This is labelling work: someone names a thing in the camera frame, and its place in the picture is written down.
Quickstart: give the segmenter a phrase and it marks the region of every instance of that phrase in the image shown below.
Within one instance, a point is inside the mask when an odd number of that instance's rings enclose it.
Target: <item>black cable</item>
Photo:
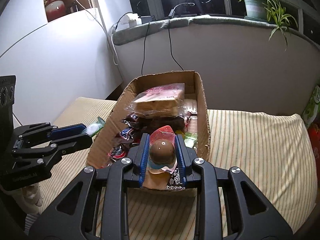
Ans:
[[[184,71],[184,69],[180,66],[180,64],[176,61],[176,59],[175,59],[174,56],[172,55],[172,44],[171,44],[171,36],[170,36],[170,19],[169,19],[169,23],[168,23],[168,33],[169,33],[171,57],[172,57],[173,60],[178,64],[178,66]]]
[[[144,37],[143,62],[142,62],[142,66],[141,66],[141,76],[143,76],[142,71],[143,71],[144,60],[145,60],[145,58],[146,58],[146,39],[147,39],[147,36],[148,36],[149,26],[150,26],[150,22],[148,23],[148,28],[147,28],[146,36]]]
[[[117,22],[117,25],[116,25],[116,30],[117,30],[117,28],[118,28],[118,24],[119,24],[120,20],[121,20],[122,17],[125,16],[127,13],[125,13],[124,15],[122,15],[122,16],[120,17],[120,19],[119,19],[119,21]]]

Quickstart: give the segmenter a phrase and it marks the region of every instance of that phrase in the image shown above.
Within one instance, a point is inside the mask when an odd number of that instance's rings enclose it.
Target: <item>green flower pot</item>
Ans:
[[[248,18],[267,20],[266,0],[244,0],[244,3]]]

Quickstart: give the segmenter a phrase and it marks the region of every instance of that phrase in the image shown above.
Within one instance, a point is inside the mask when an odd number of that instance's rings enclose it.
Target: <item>triangular cutout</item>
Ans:
[[[257,197],[255,192],[249,187],[249,185],[242,181],[241,188],[244,194],[245,202],[247,203],[248,212],[250,215],[256,215],[265,212],[267,207]]]
[[[79,195],[83,182],[78,182],[66,197],[57,205],[57,210],[68,215],[73,215],[76,211]]]

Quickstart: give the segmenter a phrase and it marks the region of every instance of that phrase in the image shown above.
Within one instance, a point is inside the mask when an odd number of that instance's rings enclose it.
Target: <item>brown ball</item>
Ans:
[[[170,164],[174,162],[174,147],[169,140],[156,140],[150,148],[150,158],[154,164]]]

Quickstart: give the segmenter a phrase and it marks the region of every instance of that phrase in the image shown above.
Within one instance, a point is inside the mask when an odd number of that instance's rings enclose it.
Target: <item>yellow striped fabric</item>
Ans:
[[[55,122],[88,125],[106,118],[115,102],[78,98]],[[240,167],[278,209],[295,232],[312,211],[317,190],[316,167],[307,131],[299,115],[208,110],[211,127],[210,162],[229,169]],[[88,150],[65,156],[40,183],[43,211],[85,166]],[[158,193],[128,191],[130,239],[193,239],[196,214],[194,191]],[[100,234],[102,203],[97,221]],[[223,196],[223,230],[227,234]]]

